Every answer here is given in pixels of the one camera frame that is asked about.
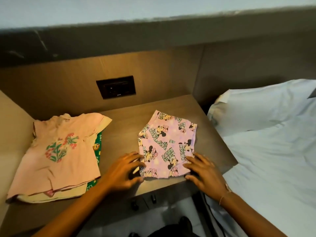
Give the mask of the white pillow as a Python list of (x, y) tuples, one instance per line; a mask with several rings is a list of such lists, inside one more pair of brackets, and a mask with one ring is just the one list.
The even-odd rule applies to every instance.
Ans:
[(222, 137), (273, 127), (300, 116), (316, 118), (316, 79), (229, 89), (207, 112)]

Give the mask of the person's right hand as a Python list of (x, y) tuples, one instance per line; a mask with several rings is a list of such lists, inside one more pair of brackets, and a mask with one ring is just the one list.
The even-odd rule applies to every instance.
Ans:
[(195, 158), (199, 158), (203, 165), (194, 165), (184, 163), (184, 168), (190, 170), (191, 175), (199, 178), (201, 183), (194, 183), (195, 186), (216, 202), (220, 202), (222, 198), (229, 192), (226, 181), (215, 164), (208, 158), (194, 153)]

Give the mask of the pink floral t-shirt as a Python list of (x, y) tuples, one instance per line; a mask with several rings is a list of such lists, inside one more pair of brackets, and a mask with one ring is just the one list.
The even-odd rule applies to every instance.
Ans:
[(45, 203), (80, 197), (101, 176), (102, 131), (112, 119), (100, 113), (34, 121), (34, 139), (22, 157), (6, 202)]

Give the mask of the person's left hand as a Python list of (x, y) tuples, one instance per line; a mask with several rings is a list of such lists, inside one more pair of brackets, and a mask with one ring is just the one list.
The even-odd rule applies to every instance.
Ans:
[(146, 167), (146, 165), (141, 162), (142, 158), (143, 156), (137, 152), (124, 154), (111, 165), (109, 170), (101, 177), (99, 183), (109, 192), (132, 188), (136, 184), (128, 184), (130, 180), (129, 174), (138, 167)]

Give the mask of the pink cartoon print shorts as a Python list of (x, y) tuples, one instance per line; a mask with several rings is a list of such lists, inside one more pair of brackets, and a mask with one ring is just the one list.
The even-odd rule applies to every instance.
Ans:
[(156, 110), (138, 135), (143, 155), (139, 173), (144, 178), (168, 179), (190, 172), (183, 166), (193, 157), (197, 124)]

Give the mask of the person's right forearm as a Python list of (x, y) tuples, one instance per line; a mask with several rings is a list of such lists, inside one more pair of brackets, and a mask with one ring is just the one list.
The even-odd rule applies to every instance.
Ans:
[(248, 237), (287, 237), (239, 195), (228, 192), (219, 202)]

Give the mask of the green printed garment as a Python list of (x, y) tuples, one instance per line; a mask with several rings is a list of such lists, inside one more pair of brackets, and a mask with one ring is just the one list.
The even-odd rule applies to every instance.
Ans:
[[(100, 165), (101, 149), (102, 149), (102, 131), (97, 134), (97, 138), (93, 145), (93, 151), (95, 153), (98, 167)], [(97, 182), (98, 182), (98, 178), (88, 182), (87, 187), (86, 187), (86, 192), (92, 187), (94, 187), (97, 184)]]

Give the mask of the white bed sheet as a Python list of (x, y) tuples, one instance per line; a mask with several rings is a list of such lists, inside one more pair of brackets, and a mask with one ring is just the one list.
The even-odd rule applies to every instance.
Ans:
[(238, 161), (232, 191), (288, 237), (316, 237), (316, 115), (215, 129)]

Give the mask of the person's dark trousers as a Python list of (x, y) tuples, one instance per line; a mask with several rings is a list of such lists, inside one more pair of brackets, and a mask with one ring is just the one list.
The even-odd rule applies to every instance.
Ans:
[(154, 231), (148, 237), (200, 237), (192, 228), (180, 224), (171, 224)]

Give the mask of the cream garment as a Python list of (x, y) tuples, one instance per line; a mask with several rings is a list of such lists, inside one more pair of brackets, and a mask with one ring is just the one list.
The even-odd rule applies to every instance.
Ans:
[(52, 142), (45, 156), (53, 161), (47, 169), (50, 172), (50, 190), (33, 193), (31, 195), (19, 194), (17, 199), (25, 203), (47, 203), (61, 199), (70, 199), (83, 195), (87, 183), (101, 176), (97, 167), (97, 160), (93, 145), (97, 134), (103, 131), (112, 119), (99, 113), (82, 114), (71, 117), (68, 114), (52, 117), (48, 121), (35, 122), (35, 134), (42, 126), (51, 127), (65, 138), (58, 138)]

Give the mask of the black wall socket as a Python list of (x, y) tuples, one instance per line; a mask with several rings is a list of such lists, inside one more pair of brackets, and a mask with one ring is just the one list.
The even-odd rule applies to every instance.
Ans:
[(103, 99), (136, 95), (133, 75), (96, 81)]

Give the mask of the person's black shoe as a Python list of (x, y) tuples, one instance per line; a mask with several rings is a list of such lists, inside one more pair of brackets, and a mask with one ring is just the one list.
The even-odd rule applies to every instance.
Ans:
[(182, 229), (184, 229), (188, 232), (193, 232), (193, 226), (192, 226), (192, 223), (188, 217), (186, 217), (186, 216), (180, 217), (178, 224)]

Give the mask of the person's left forearm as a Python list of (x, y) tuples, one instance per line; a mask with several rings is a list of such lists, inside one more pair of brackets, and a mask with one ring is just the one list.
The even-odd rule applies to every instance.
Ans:
[(111, 189), (111, 182), (100, 181), (32, 237), (70, 237)]

